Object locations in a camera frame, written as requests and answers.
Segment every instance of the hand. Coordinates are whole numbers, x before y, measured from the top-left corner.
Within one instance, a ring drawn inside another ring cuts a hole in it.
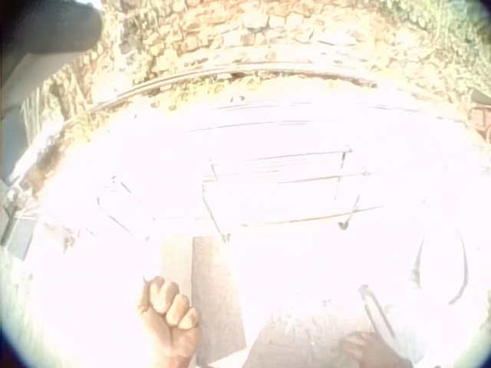
[[[358,361],[360,368],[411,368],[377,334],[355,332],[343,339],[341,348]]]
[[[184,368],[196,352],[202,328],[196,308],[179,294],[179,286],[157,277],[145,283],[137,306],[151,346],[150,366]]]

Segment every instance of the stone wall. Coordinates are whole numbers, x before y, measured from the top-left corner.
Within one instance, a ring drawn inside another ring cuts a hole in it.
[[[456,27],[464,29],[460,39],[448,31],[448,21],[436,21],[442,10],[437,3],[111,0],[104,6],[101,42],[48,80],[44,91],[68,118],[135,84],[189,67],[305,61],[370,71],[462,102],[475,80],[475,58],[445,44],[468,48],[476,37],[470,26]]]

